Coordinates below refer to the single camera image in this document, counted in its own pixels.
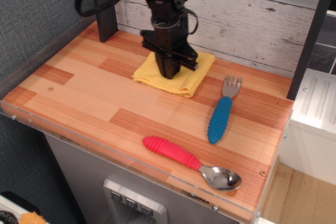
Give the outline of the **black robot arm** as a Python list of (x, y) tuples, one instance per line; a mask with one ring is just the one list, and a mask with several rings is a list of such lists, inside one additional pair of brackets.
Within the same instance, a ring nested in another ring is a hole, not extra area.
[(188, 44), (188, 15), (196, 14), (185, 8), (187, 0), (146, 0), (151, 10), (153, 30), (142, 30), (143, 46), (155, 53), (161, 75), (172, 79), (184, 66), (196, 70), (198, 54)]

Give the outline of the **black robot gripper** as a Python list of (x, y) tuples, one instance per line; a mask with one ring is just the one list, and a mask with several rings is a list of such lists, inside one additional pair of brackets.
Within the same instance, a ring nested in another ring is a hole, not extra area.
[(143, 46), (155, 53), (161, 75), (168, 79), (184, 66), (192, 71), (198, 68), (198, 54), (188, 44), (188, 21), (178, 21), (170, 27), (155, 26), (154, 30), (142, 30)]

